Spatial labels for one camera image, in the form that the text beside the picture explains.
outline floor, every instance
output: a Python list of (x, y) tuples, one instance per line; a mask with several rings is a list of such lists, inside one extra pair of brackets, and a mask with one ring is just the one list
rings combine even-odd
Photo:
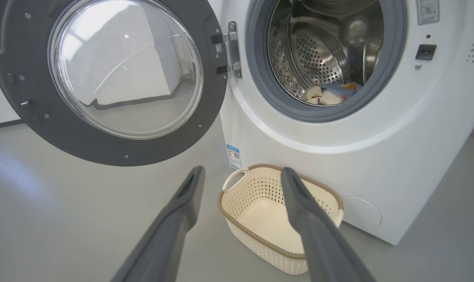
[[(282, 273), (230, 232), (216, 207), (228, 165), (221, 122), (186, 152), (133, 168), (77, 159), (26, 125), (0, 129), (0, 282), (108, 281), (193, 166), (206, 168), (178, 281), (309, 281)], [(346, 223), (378, 281), (474, 281), (474, 139), (398, 246)]]

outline washing machine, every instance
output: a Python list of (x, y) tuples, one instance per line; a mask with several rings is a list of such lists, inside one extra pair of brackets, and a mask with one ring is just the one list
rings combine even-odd
[(0, 0), (0, 87), (112, 166), (180, 154), (220, 113), (229, 166), (290, 166), (397, 244), (474, 126), (474, 0)]

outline gray rubber gasket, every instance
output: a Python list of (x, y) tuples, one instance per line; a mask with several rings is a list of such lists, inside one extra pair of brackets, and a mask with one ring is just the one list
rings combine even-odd
[(314, 107), (294, 99), (279, 84), (269, 63), (267, 33), (277, 0), (255, 0), (247, 17), (246, 53), (251, 75), (267, 102), (291, 118), (319, 123), (348, 116), (373, 100), (397, 68), (407, 37), (405, 0), (380, 0), (385, 33), (381, 57), (371, 79), (356, 96), (336, 107)]

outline open door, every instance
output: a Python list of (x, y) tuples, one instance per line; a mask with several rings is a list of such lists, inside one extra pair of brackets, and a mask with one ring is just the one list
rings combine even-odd
[(215, 38), (206, 0), (0, 0), (0, 87), (69, 154), (161, 162), (217, 117), (227, 54)]

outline laundry basket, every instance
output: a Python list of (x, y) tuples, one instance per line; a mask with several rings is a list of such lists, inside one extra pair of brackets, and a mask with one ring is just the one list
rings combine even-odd
[[(257, 164), (232, 173), (219, 193), (218, 208), (233, 235), (256, 255), (289, 275), (308, 270), (301, 236), (289, 224), (280, 184), (280, 168)], [(244, 176), (227, 187), (237, 174)], [(300, 175), (320, 207), (339, 227), (343, 202), (331, 188)]]

